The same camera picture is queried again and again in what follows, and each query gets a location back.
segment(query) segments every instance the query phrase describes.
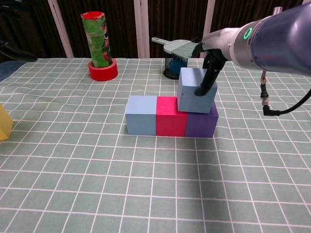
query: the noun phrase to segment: table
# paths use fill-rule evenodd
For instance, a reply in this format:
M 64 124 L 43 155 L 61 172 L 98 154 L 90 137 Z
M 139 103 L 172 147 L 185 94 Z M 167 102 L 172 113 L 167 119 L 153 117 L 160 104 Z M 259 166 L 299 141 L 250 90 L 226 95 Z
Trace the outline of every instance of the table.
M 311 102 L 263 116 L 259 71 L 227 62 L 214 138 L 132 136 L 127 98 L 175 96 L 164 59 L 117 59 L 93 81 L 89 59 L 39 59 L 0 83 L 15 120 L 0 142 L 0 232 L 309 233 Z M 190 67 L 202 67 L 190 59 Z M 273 109 L 298 102 L 304 76 L 267 73 Z

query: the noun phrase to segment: foam block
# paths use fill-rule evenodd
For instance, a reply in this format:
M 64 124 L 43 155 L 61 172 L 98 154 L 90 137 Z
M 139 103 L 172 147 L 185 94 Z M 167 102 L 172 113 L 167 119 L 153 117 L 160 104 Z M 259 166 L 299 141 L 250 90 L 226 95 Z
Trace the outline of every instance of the foam block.
M 212 138 L 218 118 L 215 102 L 209 113 L 188 113 L 185 137 Z
M 177 109 L 177 97 L 158 96 L 156 102 L 156 135 L 184 137 L 188 113 Z
M 209 113 L 217 92 L 216 82 L 205 96 L 199 97 L 194 94 L 205 73 L 206 69 L 202 68 L 182 67 L 180 69 L 177 89 L 179 111 Z
M 0 104 L 0 141 L 6 140 L 10 137 L 13 119 L 5 108 Z
M 125 109 L 128 134 L 156 135 L 156 102 L 157 96 L 129 97 Z

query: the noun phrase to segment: green cylinder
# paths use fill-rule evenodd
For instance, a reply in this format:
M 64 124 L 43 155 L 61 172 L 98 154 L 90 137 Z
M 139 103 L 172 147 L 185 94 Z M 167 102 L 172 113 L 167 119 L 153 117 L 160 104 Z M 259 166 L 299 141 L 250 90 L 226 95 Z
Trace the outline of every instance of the green cylinder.
M 93 66 L 105 68 L 112 64 L 109 38 L 103 12 L 81 14 Z

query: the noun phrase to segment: purple cube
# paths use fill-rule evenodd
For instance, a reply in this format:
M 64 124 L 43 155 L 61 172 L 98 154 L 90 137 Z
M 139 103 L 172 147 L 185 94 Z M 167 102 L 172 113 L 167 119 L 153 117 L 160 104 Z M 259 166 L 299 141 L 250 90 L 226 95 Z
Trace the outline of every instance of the purple cube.
M 212 138 L 218 117 L 215 102 L 209 113 L 188 113 L 185 137 Z

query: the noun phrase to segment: white pole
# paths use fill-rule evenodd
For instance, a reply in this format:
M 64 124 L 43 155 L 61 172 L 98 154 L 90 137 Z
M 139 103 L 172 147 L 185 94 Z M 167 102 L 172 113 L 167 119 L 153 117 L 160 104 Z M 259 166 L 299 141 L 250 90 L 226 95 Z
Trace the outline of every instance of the white pole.
M 150 58 L 148 0 L 141 0 L 141 23 L 143 31 L 144 57 Z
M 143 38 L 142 38 L 140 0 L 133 0 L 133 1 L 134 1 L 134 11 L 135 11 L 138 58 L 143 58 L 145 51 L 144 51 L 144 42 L 143 42 Z
M 68 37 L 67 31 L 66 31 L 65 24 L 63 21 L 63 17 L 62 17 L 62 14 L 60 12 L 60 9 L 59 9 L 58 2 L 57 2 L 57 0 L 48 0 L 48 2 L 49 2 L 51 12 L 53 14 L 55 24 L 57 26 L 57 30 L 58 30 L 60 39 L 62 41 L 64 50 L 65 50 L 66 56 L 67 56 L 67 58 L 73 58 L 73 51 L 71 48 L 71 44 L 69 41 L 69 37 Z
M 208 3 L 207 3 L 207 9 L 206 9 L 203 38 L 207 34 L 210 33 L 210 29 L 211 29 L 212 21 L 213 21 L 214 8 L 215 8 L 215 0 L 209 0 Z M 205 55 L 206 55 L 206 53 L 202 52 L 200 54 L 200 58 L 204 58 Z

